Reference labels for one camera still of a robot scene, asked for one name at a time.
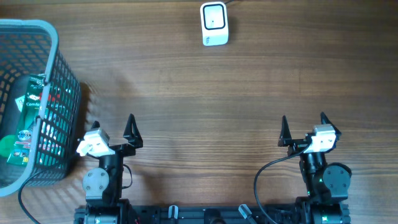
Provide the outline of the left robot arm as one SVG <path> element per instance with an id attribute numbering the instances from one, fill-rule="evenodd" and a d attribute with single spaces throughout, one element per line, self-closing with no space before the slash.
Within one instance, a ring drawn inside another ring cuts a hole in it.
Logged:
<path id="1" fill-rule="evenodd" d="M 123 185 L 124 158 L 135 156 L 143 147 L 143 140 L 133 114 L 130 114 L 123 138 L 124 144 L 109 145 L 110 137 L 95 121 L 80 141 L 77 153 L 98 160 L 97 168 L 89 170 L 83 177 L 86 206 L 75 210 L 74 223 L 139 223 L 139 216 L 128 199 L 122 199 L 122 191 L 130 187 Z"/>

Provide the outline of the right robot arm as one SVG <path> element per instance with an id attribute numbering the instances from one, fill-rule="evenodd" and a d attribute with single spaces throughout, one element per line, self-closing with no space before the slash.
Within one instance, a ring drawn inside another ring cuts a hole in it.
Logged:
<path id="1" fill-rule="evenodd" d="M 351 169 L 339 162 L 327 163 L 326 154 L 336 148 L 341 131 L 320 114 L 321 123 L 313 127 L 303 139 L 294 139 L 287 118 L 282 117 L 279 147 L 287 147 L 288 156 L 299 156 L 299 168 L 307 188 L 306 197 L 297 197 L 293 220 L 295 223 L 347 224 L 351 223 L 348 189 Z"/>

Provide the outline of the green lid jar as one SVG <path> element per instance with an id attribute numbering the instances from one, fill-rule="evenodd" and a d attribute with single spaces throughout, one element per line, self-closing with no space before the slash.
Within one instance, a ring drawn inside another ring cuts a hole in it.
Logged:
<path id="1" fill-rule="evenodd" d="M 14 149 L 15 135 L 7 135 L 0 141 L 0 156 L 9 157 L 10 153 Z"/>

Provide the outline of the green 3M gloves packet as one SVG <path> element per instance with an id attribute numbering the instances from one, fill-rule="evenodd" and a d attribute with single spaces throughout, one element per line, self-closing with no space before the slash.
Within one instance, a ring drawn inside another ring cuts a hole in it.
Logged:
<path id="1" fill-rule="evenodd" d="M 7 159 L 7 163 L 10 165 L 26 166 L 29 161 L 29 151 L 36 124 L 35 118 L 39 114 L 43 89 L 44 77 L 42 75 L 30 75 L 25 93 L 16 99 L 21 113 L 12 142 L 12 149 Z"/>

